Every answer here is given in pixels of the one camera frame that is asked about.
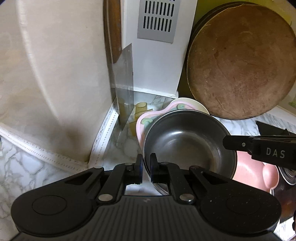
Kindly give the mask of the pink bear-shaped plate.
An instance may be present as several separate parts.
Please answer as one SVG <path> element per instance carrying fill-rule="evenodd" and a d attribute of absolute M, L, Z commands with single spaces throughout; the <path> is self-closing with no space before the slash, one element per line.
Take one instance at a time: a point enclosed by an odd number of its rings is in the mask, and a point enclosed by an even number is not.
<path fill-rule="evenodd" d="M 276 166 L 253 160 L 248 153 L 237 151 L 233 180 L 270 193 L 277 187 L 280 175 Z"/>

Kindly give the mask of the pink steel-lined cup bowl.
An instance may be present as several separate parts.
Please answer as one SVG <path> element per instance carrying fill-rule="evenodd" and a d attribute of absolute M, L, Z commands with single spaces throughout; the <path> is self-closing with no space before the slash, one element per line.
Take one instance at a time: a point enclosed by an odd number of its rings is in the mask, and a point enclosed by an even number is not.
<path fill-rule="evenodd" d="M 147 132 L 151 128 L 152 124 L 155 123 L 161 116 L 170 111 L 177 110 L 178 105 L 184 105 L 181 101 L 172 101 L 166 108 L 158 111 L 149 111 L 142 114 L 136 123 L 136 135 L 139 146 L 141 149 L 144 147 L 144 140 Z"/>

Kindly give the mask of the gas stove burner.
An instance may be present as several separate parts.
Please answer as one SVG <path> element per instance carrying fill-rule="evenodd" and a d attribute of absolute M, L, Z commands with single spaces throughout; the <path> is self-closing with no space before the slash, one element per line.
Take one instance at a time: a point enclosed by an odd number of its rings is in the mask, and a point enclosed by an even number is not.
<path fill-rule="evenodd" d="M 273 196 L 295 198 L 295 171 L 277 166 L 279 172 L 278 185 L 271 190 Z"/>

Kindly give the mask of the yellow blocks behind cleaver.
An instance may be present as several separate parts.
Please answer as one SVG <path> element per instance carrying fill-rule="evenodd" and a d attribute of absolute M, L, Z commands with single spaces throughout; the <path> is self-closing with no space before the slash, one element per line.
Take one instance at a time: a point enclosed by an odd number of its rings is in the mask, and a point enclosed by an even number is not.
<path fill-rule="evenodd" d="M 146 102 L 139 102 L 135 105 L 135 113 L 134 113 L 134 120 L 129 123 L 129 128 L 131 134 L 135 137 L 136 136 L 136 123 L 139 117 L 147 112 L 153 111 L 153 109 L 148 109 Z"/>

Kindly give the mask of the round wooden cutting board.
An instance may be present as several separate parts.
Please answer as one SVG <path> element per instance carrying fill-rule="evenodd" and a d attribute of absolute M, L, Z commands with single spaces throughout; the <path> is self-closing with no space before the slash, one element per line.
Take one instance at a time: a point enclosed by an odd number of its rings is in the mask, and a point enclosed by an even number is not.
<path fill-rule="evenodd" d="M 214 116 L 242 120 L 261 115 L 295 83 L 295 33 L 267 7 L 226 8 L 194 37 L 187 80 L 194 98 Z"/>

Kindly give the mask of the white vented box appliance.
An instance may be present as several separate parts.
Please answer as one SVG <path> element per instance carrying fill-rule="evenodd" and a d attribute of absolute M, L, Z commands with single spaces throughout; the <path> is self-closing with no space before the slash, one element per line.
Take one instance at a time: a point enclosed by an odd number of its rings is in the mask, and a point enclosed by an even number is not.
<path fill-rule="evenodd" d="M 132 46 L 133 89 L 178 97 L 197 1 L 121 1 L 122 44 Z"/>

